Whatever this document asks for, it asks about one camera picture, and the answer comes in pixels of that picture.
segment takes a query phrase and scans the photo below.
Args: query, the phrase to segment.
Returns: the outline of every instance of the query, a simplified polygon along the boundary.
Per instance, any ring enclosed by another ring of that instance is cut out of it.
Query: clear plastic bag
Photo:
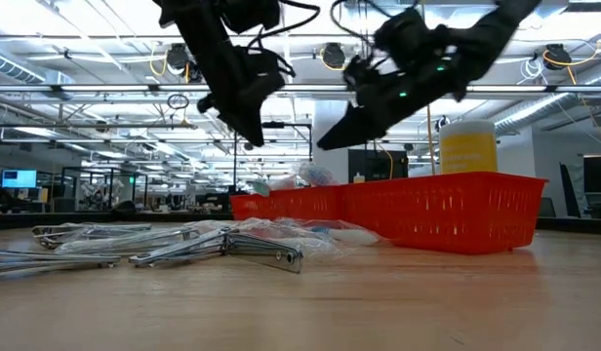
[[[322,166],[305,162],[299,166],[299,176],[311,186],[338,185],[333,174]]]
[[[203,220],[101,239],[91,239],[82,233],[69,237],[67,242],[56,249],[56,253],[139,254],[225,227],[300,249],[307,258],[339,258],[351,254],[359,247],[379,241],[376,233],[341,220],[279,218],[272,221],[249,218],[243,221]]]
[[[149,230],[151,224],[98,224],[64,223],[62,225],[36,226],[32,229],[34,240],[42,247],[54,249],[71,238],[75,240],[95,240],[119,237],[134,232]]]
[[[339,258],[351,254],[361,246],[373,245],[379,241],[376,233],[340,220],[279,218],[271,221],[249,218],[233,228],[293,246],[309,258]]]
[[[296,189],[297,176],[290,175],[282,179],[273,180],[271,182],[265,182],[263,180],[249,180],[247,183],[253,187],[255,192],[261,196],[268,197],[270,196],[270,191]]]
[[[56,254],[139,254],[232,225],[232,221],[202,220],[182,226],[131,232],[120,236],[91,238],[85,231],[71,235]]]

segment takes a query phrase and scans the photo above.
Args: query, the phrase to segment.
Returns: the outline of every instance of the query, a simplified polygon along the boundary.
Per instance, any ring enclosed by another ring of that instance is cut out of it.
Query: red plastic basket
[[[546,180],[477,172],[234,196],[235,219],[341,219],[401,247],[490,254],[531,244]]]

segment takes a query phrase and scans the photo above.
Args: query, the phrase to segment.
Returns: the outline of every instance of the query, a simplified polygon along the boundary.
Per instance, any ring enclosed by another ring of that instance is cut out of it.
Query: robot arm
[[[258,48],[233,46],[224,28],[236,33],[279,24],[278,0],[153,0],[162,9],[160,25],[176,24],[211,92],[200,99],[201,113],[214,107],[219,118],[251,144],[263,145],[260,109],[285,85],[280,58]]]
[[[460,101],[469,82],[492,67],[519,23],[540,2],[501,0],[468,29],[442,24],[430,30],[414,7],[392,17],[375,32],[375,46],[387,52],[398,71],[381,75],[372,56],[354,58],[343,77],[357,106],[348,105],[318,146],[330,150],[384,137],[393,125],[446,94]]]

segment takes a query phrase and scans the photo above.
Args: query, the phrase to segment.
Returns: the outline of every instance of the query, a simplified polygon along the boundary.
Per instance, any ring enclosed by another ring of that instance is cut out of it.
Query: computer monitor
[[[36,171],[4,170],[1,173],[1,187],[10,189],[29,189],[36,187]]]

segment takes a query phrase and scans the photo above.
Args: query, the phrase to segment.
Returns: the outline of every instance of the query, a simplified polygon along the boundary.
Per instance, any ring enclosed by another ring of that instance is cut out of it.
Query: wooden table
[[[28,233],[0,232],[0,248],[35,248]],[[2,279],[0,350],[601,350],[601,236],[306,263],[300,275],[220,257]]]

